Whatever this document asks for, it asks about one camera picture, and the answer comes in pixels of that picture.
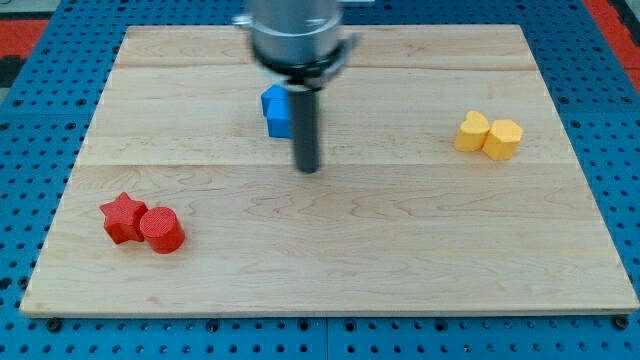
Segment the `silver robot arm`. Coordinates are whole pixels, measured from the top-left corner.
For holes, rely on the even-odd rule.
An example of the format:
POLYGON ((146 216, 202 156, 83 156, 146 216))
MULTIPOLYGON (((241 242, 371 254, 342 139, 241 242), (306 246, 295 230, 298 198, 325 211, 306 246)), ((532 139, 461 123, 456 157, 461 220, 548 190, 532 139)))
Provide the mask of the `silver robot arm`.
POLYGON ((246 0, 244 7, 232 24, 287 91, 295 166, 314 173, 321 166, 319 93, 346 67, 361 35, 342 35, 337 0, 246 0))

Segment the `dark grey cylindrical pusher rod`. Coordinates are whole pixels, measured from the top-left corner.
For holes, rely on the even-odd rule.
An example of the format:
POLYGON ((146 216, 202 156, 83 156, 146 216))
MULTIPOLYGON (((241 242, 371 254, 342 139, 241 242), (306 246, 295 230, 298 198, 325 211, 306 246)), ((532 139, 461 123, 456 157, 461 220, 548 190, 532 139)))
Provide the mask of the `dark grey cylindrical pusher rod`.
POLYGON ((302 173, 314 173, 320 167, 316 92, 309 89, 289 89, 288 102, 296 168, 302 173))

